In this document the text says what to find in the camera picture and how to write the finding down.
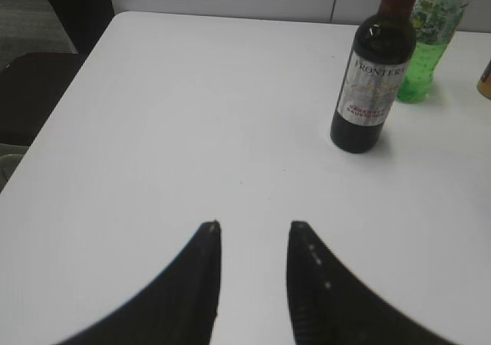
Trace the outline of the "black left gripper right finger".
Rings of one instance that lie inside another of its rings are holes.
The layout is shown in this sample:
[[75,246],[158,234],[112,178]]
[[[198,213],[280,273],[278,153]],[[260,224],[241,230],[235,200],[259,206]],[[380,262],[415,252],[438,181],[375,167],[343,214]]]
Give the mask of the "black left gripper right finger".
[[297,344],[445,344],[358,280],[307,222],[288,234],[288,309]]

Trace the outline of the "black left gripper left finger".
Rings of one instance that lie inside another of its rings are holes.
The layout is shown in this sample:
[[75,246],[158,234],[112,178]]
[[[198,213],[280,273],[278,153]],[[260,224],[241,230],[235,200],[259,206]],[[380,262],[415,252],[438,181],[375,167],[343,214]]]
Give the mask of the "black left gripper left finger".
[[220,224],[204,222],[141,292],[63,343],[210,343],[219,303],[221,263]]

